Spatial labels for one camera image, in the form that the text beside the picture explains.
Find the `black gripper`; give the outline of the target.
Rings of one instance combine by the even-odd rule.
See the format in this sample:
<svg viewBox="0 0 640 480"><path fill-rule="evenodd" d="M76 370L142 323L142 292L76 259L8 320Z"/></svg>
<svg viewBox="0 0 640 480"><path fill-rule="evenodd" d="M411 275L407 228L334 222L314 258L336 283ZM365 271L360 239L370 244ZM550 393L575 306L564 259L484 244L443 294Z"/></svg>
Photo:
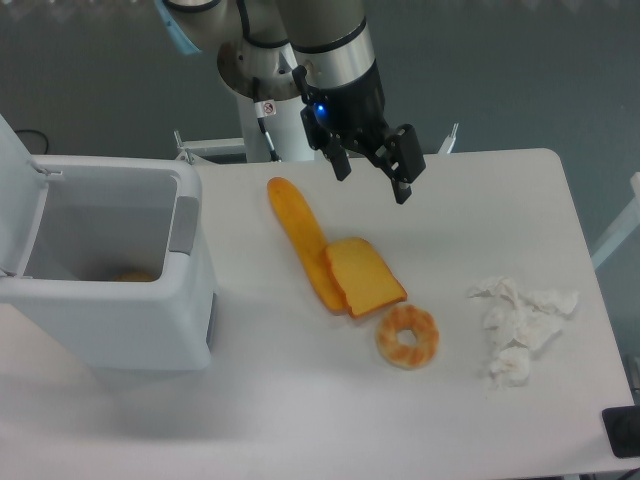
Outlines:
<svg viewBox="0 0 640 480"><path fill-rule="evenodd" d="M309 146L323 153L336 179L343 181L351 173L346 150L357 152L383 171L396 203L404 204L426 162L415 128L410 124L390 128L384 119L378 66L335 88L310 85L311 74L303 66L293 70L293 79L304 104L300 116Z"/></svg>

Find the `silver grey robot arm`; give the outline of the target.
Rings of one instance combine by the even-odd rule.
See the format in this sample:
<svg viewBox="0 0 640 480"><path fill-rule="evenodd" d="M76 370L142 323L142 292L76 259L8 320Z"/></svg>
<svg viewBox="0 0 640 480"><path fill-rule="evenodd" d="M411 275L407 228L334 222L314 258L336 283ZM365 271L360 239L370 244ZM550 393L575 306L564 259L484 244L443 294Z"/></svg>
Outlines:
<svg viewBox="0 0 640 480"><path fill-rule="evenodd" d="M390 126L360 1L158 1L185 50L216 56L235 96L249 163L320 158L338 180L352 153L389 179L397 203L425 170L414 127Z"/></svg>

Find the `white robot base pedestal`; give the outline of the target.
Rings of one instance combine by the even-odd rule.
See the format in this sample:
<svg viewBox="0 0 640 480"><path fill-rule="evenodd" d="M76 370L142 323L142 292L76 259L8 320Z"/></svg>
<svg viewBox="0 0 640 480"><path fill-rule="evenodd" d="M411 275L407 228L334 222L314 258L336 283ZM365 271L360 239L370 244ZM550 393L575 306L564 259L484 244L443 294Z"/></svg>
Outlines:
<svg viewBox="0 0 640 480"><path fill-rule="evenodd" d="M290 45L262 48L245 39L225 43L217 66L236 99L249 163L316 159L300 116L303 103L292 76L297 61Z"/></svg>

